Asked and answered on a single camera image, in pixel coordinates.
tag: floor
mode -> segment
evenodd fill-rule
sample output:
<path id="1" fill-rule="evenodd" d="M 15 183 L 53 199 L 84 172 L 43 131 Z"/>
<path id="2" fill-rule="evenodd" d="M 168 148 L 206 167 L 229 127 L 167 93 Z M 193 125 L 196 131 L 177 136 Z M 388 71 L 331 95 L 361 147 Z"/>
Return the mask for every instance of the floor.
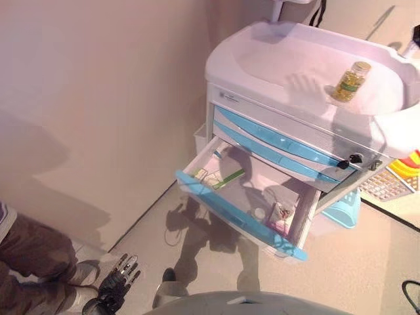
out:
<path id="1" fill-rule="evenodd" d="M 420 228 L 420 192 L 386 202 L 365 192 L 362 192 L 362 198 Z"/>
<path id="2" fill-rule="evenodd" d="M 142 269 L 119 314 L 143 314 L 167 267 L 190 294 L 271 291 L 354 314 L 413 314 L 401 283 L 420 279 L 420 234 L 363 204 L 346 230 L 318 215 L 305 250 L 309 260 L 279 260 L 243 239 L 174 185 L 103 259 L 107 270 L 122 253 Z M 412 290 L 420 299 L 420 292 Z"/>

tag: white shoe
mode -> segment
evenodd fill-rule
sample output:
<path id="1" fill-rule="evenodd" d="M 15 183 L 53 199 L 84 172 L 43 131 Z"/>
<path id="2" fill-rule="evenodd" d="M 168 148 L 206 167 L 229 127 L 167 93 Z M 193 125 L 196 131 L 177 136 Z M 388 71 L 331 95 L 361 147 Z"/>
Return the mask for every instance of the white shoe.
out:
<path id="1" fill-rule="evenodd" d="M 99 269 L 91 264 L 80 262 L 76 265 L 76 272 L 74 276 L 67 281 L 70 285 L 77 285 L 84 287 L 91 285 L 98 278 Z"/>
<path id="2" fill-rule="evenodd" d="M 86 303 L 88 303 L 91 299 L 98 297 L 98 292 L 90 287 L 75 287 L 74 289 L 74 302 L 68 308 L 64 307 L 64 312 L 81 313 Z"/>

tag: blue drawer trim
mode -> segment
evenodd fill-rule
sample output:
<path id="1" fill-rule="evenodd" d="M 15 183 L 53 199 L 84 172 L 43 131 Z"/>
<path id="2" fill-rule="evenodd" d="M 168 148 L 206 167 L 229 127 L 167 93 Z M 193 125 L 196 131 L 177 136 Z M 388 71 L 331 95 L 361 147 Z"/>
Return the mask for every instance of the blue drawer trim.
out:
<path id="1" fill-rule="evenodd" d="M 210 188 L 200 184 L 195 178 L 192 178 L 182 171 L 177 171 L 176 176 L 183 185 L 187 185 L 188 190 L 191 193 L 196 195 L 221 217 L 224 217 L 229 222 L 235 224 L 237 227 L 274 249 L 302 261 L 307 260 L 308 255 L 302 249 L 294 246 L 285 238 L 275 233 L 275 231 L 257 222 L 250 215 L 247 215 L 218 194 L 214 193 Z"/>
<path id="2" fill-rule="evenodd" d="M 289 159 L 288 157 L 285 157 L 280 153 L 277 153 L 276 151 L 267 148 L 266 146 L 263 146 L 262 144 L 259 144 L 258 142 L 255 142 L 254 140 L 251 140 L 250 138 L 237 133 L 236 131 L 231 130 L 216 120 L 214 120 L 214 124 L 222 129 L 222 131 L 226 133 L 230 138 L 234 139 L 240 146 L 243 146 L 247 150 L 258 154 L 262 158 L 267 159 L 272 163 L 275 163 L 298 174 L 304 175 L 310 179 L 318 179 L 324 182 L 332 182 L 334 184 L 340 183 L 338 180 L 319 173 L 310 167 L 296 162 L 293 159 Z"/>
<path id="3" fill-rule="evenodd" d="M 300 156 L 301 158 L 313 161 L 322 165 L 336 167 L 338 162 L 336 159 L 329 157 L 328 155 L 317 151 L 306 144 L 302 144 L 286 136 L 283 136 L 276 131 L 273 131 L 267 127 L 259 125 L 249 119 L 246 119 L 240 115 L 232 113 L 224 108 L 216 106 L 217 110 L 232 123 L 242 128 L 244 131 L 253 135 L 254 137 L 264 141 L 265 143 L 274 146 L 277 149 L 281 149 L 290 154 Z"/>

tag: drawer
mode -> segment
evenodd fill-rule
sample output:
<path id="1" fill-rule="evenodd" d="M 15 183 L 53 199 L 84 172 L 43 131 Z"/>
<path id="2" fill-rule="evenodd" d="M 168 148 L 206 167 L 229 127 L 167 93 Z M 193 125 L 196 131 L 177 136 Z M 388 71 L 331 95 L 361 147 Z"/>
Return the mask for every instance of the drawer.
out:
<path id="1" fill-rule="evenodd" d="M 208 106 L 220 106 L 249 120 L 261 122 L 265 127 L 315 148 L 337 161 L 348 159 L 352 154 L 360 154 L 363 157 L 363 162 L 353 165 L 355 169 L 368 169 L 376 159 L 383 157 L 382 154 L 371 148 L 329 131 L 314 128 L 286 113 L 281 114 L 264 104 L 238 96 L 236 93 L 226 91 L 213 84 L 208 85 L 207 93 Z"/>
<path id="2" fill-rule="evenodd" d="M 215 106 L 213 123 L 214 134 L 229 143 L 245 146 L 248 150 L 252 150 L 249 146 L 263 146 L 264 152 L 267 147 L 275 152 L 269 155 L 279 156 L 277 160 L 281 157 L 293 160 L 296 163 L 274 163 L 290 167 L 283 170 L 324 192 L 332 190 L 356 170 L 352 166 L 340 169 L 335 158 L 220 106 Z"/>
<path id="3" fill-rule="evenodd" d="M 224 152 L 215 151 L 224 146 Z M 244 174 L 219 189 L 197 179 L 199 170 L 208 174 L 218 171 L 223 178 L 238 169 Z M 177 171 L 182 190 L 204 204 L 232 228 L 278 257 L 292 256 L 306 260 L 303 251 L 320 190 L 305 184 L 264 163 L 249 152 L 229 145 L 215 137 L 185 168 Z M 260 208 L 270 214 L 273 203 L 279 201 L 295 210 L 289 232 L 281 236 L 249 213 Z"/>

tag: black cable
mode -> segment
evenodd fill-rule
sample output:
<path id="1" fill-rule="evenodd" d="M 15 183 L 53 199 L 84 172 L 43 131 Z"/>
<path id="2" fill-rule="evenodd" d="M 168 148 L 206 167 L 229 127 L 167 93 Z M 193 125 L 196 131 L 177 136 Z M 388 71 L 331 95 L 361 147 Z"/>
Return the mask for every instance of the black cable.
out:
<path id="1" fill-rule="evenodd" d="M 420 314 L 420 307 L 418 307 L 413 300 L 411 299 L 411 297 L 408 295 L 407 293 L 407 285 L 408 284 L 415 284 L 415 285 L 420 285 L 420 282 L 414 281 L 414 280 L 406 280 L 402 283 L 401 287 L 402 287 L 402 292 L 404 293 L 404 295 L 406 296 L 408 302 L 412 305 L 412 307 L 414 307 L 414 310 L 416 313 Z"/>
<path id="2" fill-rule="evenodd" d="M 318 21 L 315 25 L 316 28 L 319 28 L 322 22 L 322 19 L 324 18 L 324 13 L 326 12 L 326 9 L 327 9 L 327 0 L 321 0 L 320 6 L 316 9 L 314 15 L 312 15 L 312 18 L 310 19 L 309 25 L 314 26 L 316 16 L 318 15 L 318 13 L 320 13 L 318 17 Z"/>

